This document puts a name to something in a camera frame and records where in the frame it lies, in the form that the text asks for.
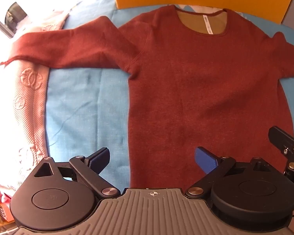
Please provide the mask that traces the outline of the pink embroidered blanket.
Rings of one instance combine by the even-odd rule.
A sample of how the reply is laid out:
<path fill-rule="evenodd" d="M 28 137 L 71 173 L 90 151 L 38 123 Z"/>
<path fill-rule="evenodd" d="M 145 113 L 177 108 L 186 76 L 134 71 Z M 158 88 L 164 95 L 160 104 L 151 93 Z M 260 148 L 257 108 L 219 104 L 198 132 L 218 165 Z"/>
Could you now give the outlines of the pink embroidered blanket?
<path fill-rule="evenodd" d="M 48 156 L 45 103 L 49 68 L 23 60 L 4 66 L 4 102 L 0 140 L 0 190 L 11 194 Z"/>

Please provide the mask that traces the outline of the dark red knit sweater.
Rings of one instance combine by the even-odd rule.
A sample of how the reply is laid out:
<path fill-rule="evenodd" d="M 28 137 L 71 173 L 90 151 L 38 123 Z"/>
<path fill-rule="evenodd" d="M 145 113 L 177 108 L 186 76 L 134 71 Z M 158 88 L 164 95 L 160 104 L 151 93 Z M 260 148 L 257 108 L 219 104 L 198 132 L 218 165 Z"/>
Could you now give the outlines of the dark red knit sweater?
<path fill-rule="evenodd" d="M 74 29 L 27 33 L 5 65 L 128 73 L 134 188 L 188 188 L 203 175 L 194 160 L 197 146 L 240 161 L 258 156 L 283 171 L 286 160 L 268 130 L 294 132 L 280 83 L 294 77 L 294 45 L 229 9 L 208 15 L 211 24 L 226 21 L 215 34 L 198 30 L 203 18 L 170 5 L 120 27 L 101 16 Z"/>

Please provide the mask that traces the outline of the light blue bed sheet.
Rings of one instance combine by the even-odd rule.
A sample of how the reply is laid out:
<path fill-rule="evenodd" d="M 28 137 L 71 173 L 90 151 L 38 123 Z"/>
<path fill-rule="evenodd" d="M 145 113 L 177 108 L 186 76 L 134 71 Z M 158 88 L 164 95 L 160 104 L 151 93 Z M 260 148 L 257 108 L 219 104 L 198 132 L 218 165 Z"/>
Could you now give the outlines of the light blue bed sheet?
<path fill-rule="evenodd" d="M 76 28 L 100 16 L 119 27 L 135 16 L 161 6 L 117 9 L 115 0 L 78 3 L 63 29 Z M 267 35 L 282 32 L 294 45 L 294 30 L 246 13 L 239 13 Z M 49 72 L 45 130 L 49 154 L 56 162 L 76 155 L 89 156 L 101 147 L 110 150 L 110 162 L 100 174 L 123 191 L 130 186 L 127 143 L 128 74 L 117 69 L 67 69 Z M 294 126 L 294 78 L 281 80 Z"/>

